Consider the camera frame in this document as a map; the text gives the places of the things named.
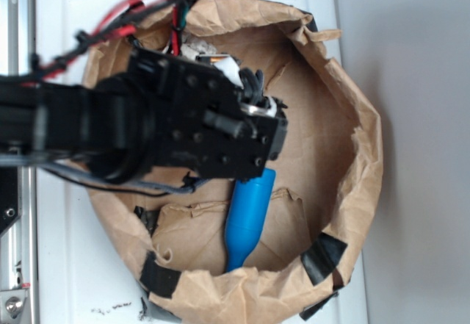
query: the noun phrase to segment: white tray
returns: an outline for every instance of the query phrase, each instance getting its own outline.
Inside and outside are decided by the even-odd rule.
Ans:
[[[120,0],[37,0],[37,52],[43,60],[71,49]],[[334,0],[273,0],[308,10],[319,29],[336,28]],[[338,41],[327,44],[339,59]],[[78,84],[82,57],[59,82]],[[40,321],[48,324],[141,323],[142,292],[99,224],[87,193],[44,172],[37,181]],[[165,323],[144,319],[145,322]],[[304,323],[295,316],[285,323]],[[308,323],[367,324],[362,261],[352,282]]]

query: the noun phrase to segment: black wire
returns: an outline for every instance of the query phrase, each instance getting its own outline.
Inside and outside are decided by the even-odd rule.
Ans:
[[[61,179],[64,179],[70,183],[77,184],[82,187],[90,188],[92,190],[101,190],[103,192],[113,192],[113,193],[127,193],[127,194],[138,194],[138,195],[144,195],[145,197],[151,197],[151,198],[159,198],[159,197],[165,197],[166,195],[169,195],[167,192],[162,192],[162,193],[149,193],[145,192],[143,190],[133,190],[133,189],[127,189],[127,188],[115,188],[115,187],[102,187],[98,186],[96,184],[91,184],[83,181],[77,181],[75,179],[72,179],[68,176],[62,175],[61,173],[58,173],[53,170],[49,170],[47,168],[44,168],[45,171],[49,172],[50,174],[57,176]]]

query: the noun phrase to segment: black metal plate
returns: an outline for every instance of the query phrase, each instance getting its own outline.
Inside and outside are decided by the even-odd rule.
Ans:
[[[18,169],[0,168],[0,236],[18,219]]]

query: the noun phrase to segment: crumpled paper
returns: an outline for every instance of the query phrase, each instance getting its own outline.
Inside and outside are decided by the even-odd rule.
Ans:
[[[136,37],[144,47],[165,47],[170,17],[168,9],[143,22]],[[147,251],[158,253],[160,265],[183,270],[171,299],[153,293],[150,299],[184,323],[279,323],[325,299],[333,285],[350,280],[380,194],[380,116],[340,64],[326,58],[321,41],[337,38],[340,31],[311,32],[311,20],[312,15],[293,7],[260,0],[200,0],[187,17],[189,33],[241,59],[242,67],[262,69],[267,93],[289,107],[286,143],[279,159],[268,164],[277,171],[273,198],[276,193],[289,198],[277,208],[271,203],[263,242],[247,260],[249,267],[218,275],[225,257],[220,225],[232,181],[214,180],[193,195],[157,199],[90,191],[97,216],[136,279]],[[84,83],[93,87],[99,79],[124,71],[130,50],[125,40],[94,48]],[[186,171],[154,168],[146,178],[177,184]],[[280,236],[272,227],[275,210],[289,211],[292,201],[295,213],[301,205],[303,220],[293,217],[282,232],[292,240],[294,253],[282,252],[288,245],[279,245],[285,259],[268,264],[274,262],[267,260],[271,253],[279,252],[272,241]],[[136,205],[163,207],[162,229],[153,239],[133,214]],[[178,230],[170,232],[172,224],[183,231],[193,228],[200,217],[209,221],[199,237],[180,239]],[[304,223],[307,229],[299,232]],[[208,239],[211,232],[218,235],[216,240]],[[347,243],[347,249],[337,267],[339,277],[329,275],[313,286],[299,252],[320,232]],[[186,257],[178,243],[187,247]],[[209,258],[216,259],[214,264]]]

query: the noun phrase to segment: wire bundle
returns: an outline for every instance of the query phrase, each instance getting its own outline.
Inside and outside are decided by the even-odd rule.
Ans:
[[[45,79],[51,79],[58,74],[66,71],[67,67],[73,63],[76,58],[85,52],[88,48],[104,41],[117,39],[120,37],[126,37],[136,32],[135,25],[140,21],[147,18],[150,14],[169,7],[172,4],[177,4],[175,9],[179,13],[179,4],[183,4],[183,8],[189,10],[197,0],[156,0],[145,5],[144,0],[124,0],[116,4],[103,18],[103,20],[97,25],[93,32],[89,35],[84,31],[80,31],[76,39],[79,44],[73,50],[63,54],[62,56],[56,57],[51,63],[47,65],[39,65],[39,56],[34,54],[32,56],[32,72],[19,76],[0,76],[1,83],[9,84],[26,84],[26,83],[38,83]],[[176,28],[180,29],[180,23],[176,24]],[[174,41],[175,46],[179,46],[178,35]],[[179,53],[179,47],[173,48],[175,55]]]
[[[116,4],[103,17],[91,34],[80,31],[76,36],[78,45],[73,50],[56,57],[47,65],[40,65],[39,56],[33,54],[31,58],[31,73],[19,76],[0,76],[0,84],[38,84],[46,79],[54,78],[58,74],[66,71],[67,67],[73,63],[78,56],[87,52],[89,47],[104,41],[133,35],[137,31],[136,25],[139,22],[147,18],[150,14],[169,7],[172,4],[175,6],[173,8],[173,28],[170,36],[170,50],[173,55],[178,56],[181,47],[181,33],[186,25],[186,15],[190,7],[196,1],[197,0],[124,0]],[[121,187],[110,187],[106,181],[88,172],[58,162],[44,162],[34,159],[32,156],[0,155],[0,166],[2,167],[31,165],[39,166],[55,176],[59,176],[66,181],[84,187],[107,192],[136,193],[149,197],[191,193],[208,181],[208,179],[190,177],[188,174],[183,178],[182,187],[174,187],[148,181],[133,181]],[[145,191],[148,189],[158,190],[160,192]]]

